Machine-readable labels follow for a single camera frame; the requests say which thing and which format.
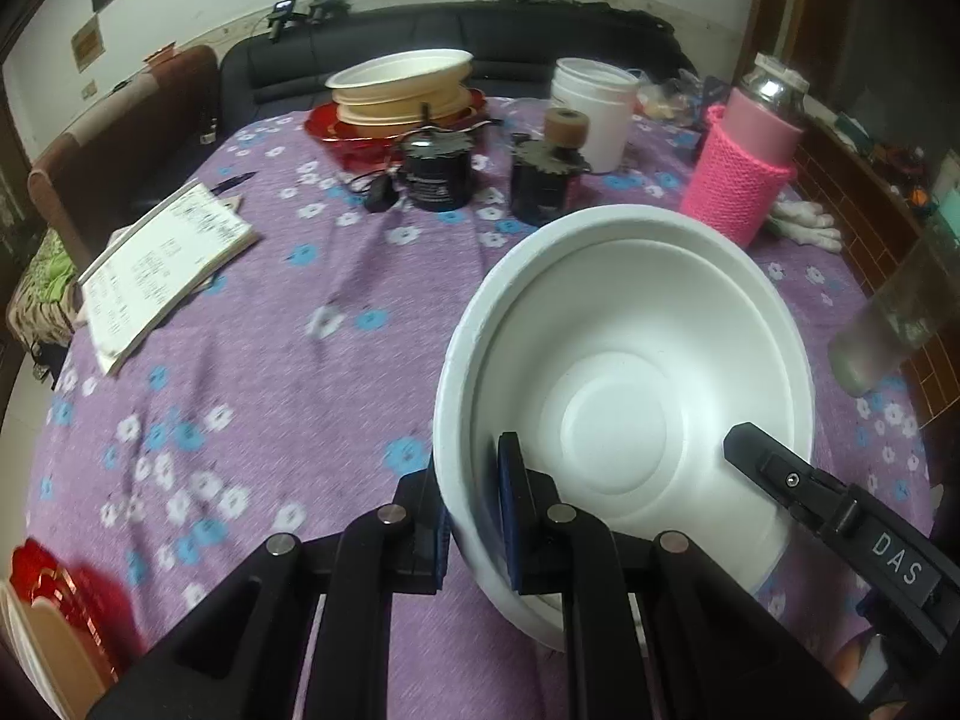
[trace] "metal rivet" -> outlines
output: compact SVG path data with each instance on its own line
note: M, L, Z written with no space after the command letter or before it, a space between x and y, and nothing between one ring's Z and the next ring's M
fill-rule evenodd
M407 509L398 503L388 503L376 510L376 518L384 525L395 525L407 517Z
M683 555L690 548L690 542L683 533L667 531L661 536L661 547L674 555Z
M547 519L551 522L563 524L565 522L573 522L573 520L577 518L577 509L574 509L569 504L555 503L549 509L546 509L546 515Z
M289 533L274 533L267 539L267 552L276 557L286 555L296 546L296 538Z

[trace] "floor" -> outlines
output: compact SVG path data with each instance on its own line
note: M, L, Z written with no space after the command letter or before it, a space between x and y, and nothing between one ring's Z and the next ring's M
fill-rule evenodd
M50 380L34 378L34 361L24 357L0 429L0 575L10 574L10 554L23 541L23 502L30 482L34 444L43 427L53 391Z

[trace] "open notebook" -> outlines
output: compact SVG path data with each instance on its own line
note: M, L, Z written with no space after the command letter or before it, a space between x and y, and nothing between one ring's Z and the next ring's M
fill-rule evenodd
M197 284L257 240L251 225L193 181L110 244L80 276L101 370L118 370Z

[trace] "pink thermos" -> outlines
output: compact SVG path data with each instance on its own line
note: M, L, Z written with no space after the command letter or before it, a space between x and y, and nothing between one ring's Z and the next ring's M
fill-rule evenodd
M745 247L796 174L793 152L803 135L808 89L803 76L759 53L757 66L731 92L726 107L707 110L707 143L680 213Z

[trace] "white plastic cup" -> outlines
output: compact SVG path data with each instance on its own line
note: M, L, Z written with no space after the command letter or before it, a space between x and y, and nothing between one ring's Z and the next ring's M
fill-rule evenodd
M572 108L590 119L580 149L593 172L616 170L623 159L640 81L627 71L592 59L557 60L550 104Z

